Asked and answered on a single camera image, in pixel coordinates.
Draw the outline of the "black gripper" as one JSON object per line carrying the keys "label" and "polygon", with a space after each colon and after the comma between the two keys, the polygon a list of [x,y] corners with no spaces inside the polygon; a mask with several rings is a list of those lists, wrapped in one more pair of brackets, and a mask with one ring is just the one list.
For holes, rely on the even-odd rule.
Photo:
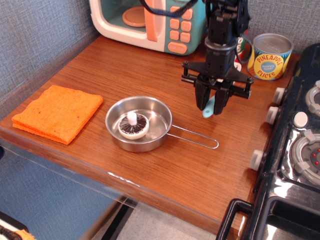
{"label": "black gripper", "polygon": [[210,99],[211,90],[217,90],[214,98],[214,114],[220,115],[230,95],[248,99],[251,96],[251,85],[254,80],[238,71],[235,66],[237,42],[219,45],[205,41],[204,62],[182,63],[181,80],[195,87],[196,106],[202,111]]}

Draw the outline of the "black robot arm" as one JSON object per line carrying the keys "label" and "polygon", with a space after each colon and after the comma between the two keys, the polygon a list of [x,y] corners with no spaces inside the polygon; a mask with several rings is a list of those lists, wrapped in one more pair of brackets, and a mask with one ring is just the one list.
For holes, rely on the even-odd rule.
{"label": "black robot arm", "polygon": [[231,96],[248,99],[251,95],[252,77],[240,72],[235,61],[241,60],[238,39],[246,38],[250,15],[246,0],[207,0],[207,37],[204,40],[204,62],[185,61],[182,81],[195,88],[197,107],[205,118],[222,113]]}

